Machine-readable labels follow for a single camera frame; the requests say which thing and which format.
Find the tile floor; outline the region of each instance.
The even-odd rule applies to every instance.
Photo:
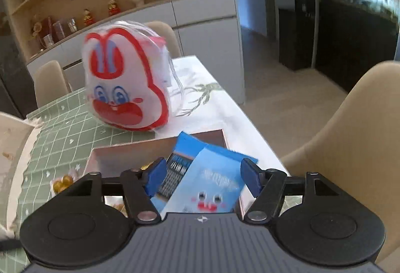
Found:
[[[309,141],[347,93],[315,69],[293,72],[278,46],[242,28],[246,102],[241,106],[278,157]]]

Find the snack bag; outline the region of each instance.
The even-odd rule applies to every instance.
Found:
[[[87,34],[82,61],[89,111],[131,131],[165,125],[168,58],[165,40],[139,23],[118,21]]]
[[[199,152],[161,211],[223,213],[232,211],[245,183],[241,162],[207,148]]]

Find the dining table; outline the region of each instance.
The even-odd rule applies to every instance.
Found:
[[[179,104],[181,107],[172,109],[174,114],[167,124],[154,131],[126,131],[102,123],[88,110],[85,88],[27,116],[28,120],[40,118],[42,124],[21,177],[21,193],[15,195],[16,237],[24,219],[53,197],[51,181],[70,170],[82,176],[91,150],[96,147],[175,137],[182,131],[192,134],[222,129],[229,149],[258,159],[261,169],[275,168],[286,172],[257,128],[212,76],[212,69],[210,73],[196,56],[175,58],[173,66],[184,94],[182,96],[179,90],[172,88],[171,107],[177,108]],[[245,210],[254,200],[247,187],[240,199]],[[3,273],[19,273],[28,264],[22,248],[0,255]]]

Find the green checkered tablecloth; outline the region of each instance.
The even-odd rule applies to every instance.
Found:
[[[31,159],[23,175],[18,199],[17,233],[21,222],[51,198],[50,181],[76,169],[83,174],[94,147],[152,139],[153,132],[129,132],[103,125],[86,106],[85,88],[74,91],[30,113],[44,126],[37,136]],[[1,272],[21,272],[29,263],[23,249],[0,255]]]

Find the red mouth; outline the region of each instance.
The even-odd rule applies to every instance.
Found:
[[[203,201],[199,201],[199,203],[197,203],[197,209],[205,212],[216,212],[217,205],[214,203],[205,203]]]
[[[93,108],[106,121],[120,125],[137,125],[143,119],[141,108],[132,102],[114,106],[95,99]]]

